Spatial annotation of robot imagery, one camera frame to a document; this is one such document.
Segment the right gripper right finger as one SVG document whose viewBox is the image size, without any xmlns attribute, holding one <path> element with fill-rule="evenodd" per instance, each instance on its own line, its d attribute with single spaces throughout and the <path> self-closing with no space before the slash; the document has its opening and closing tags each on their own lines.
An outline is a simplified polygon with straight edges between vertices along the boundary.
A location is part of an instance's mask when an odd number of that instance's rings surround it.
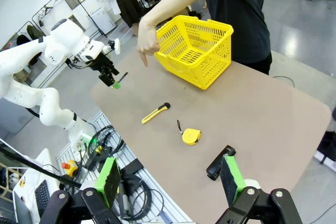
<svg viewBox="0 0 336 224">
<path fill-rule="evenodd" d="M 276 188 L 264 192 L 257 181 L 243 179 L 233 156 L 222 158 L 220 178 L 228 208 L 217 223 L 302 223 L 290 192 Z"/>
</svg>

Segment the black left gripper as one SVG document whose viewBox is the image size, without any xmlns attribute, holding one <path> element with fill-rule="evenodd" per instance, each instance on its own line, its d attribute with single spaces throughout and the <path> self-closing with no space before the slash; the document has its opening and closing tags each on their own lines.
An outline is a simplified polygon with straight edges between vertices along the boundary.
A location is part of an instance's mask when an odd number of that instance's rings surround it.
<svg viewBox="0 0 336 224">
<path fill-rule="evenodd" d="M 97 57 L 91 62 L 89 68 L 94 71 L 99 71 L 101 73 L 99 75 L 99 79 L 107 87 L 110 87 L 114 84 L 113 75 L 117 76 L 119 74 L 118 70 L 114 68 L 113 62 L 103 53 L 99 53 L 97 55 Z"/>
</svg>

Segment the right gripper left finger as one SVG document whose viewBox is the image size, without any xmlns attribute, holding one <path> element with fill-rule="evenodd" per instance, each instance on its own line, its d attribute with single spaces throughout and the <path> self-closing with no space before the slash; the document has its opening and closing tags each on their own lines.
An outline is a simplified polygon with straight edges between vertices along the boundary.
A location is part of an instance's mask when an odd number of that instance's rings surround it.
<svg viewBox="0 0 336 224">
<path fill-rule="evenodd" d="M 65 190 L 55 191 L 47 204 L 40 223 L 121 223 L 111 207 L 118 192 L 121 175 L 115 158 L 106 159 L 104 166 L 93 182 L 74 195 Z"/>
</svg>

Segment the person's right hand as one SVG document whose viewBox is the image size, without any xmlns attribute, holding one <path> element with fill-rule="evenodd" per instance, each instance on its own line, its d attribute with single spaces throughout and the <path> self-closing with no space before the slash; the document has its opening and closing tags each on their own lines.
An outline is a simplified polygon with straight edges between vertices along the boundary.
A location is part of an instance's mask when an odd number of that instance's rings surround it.
<svg viewBox="0 0 336 224">
<path fill-rule="evenodd" d="M 146 67 L 148 66 L 147 56 L 153 56 L 159 50 L 156 26 L 142 19 L 139 23 L 137 51 Z"/>
</svg>

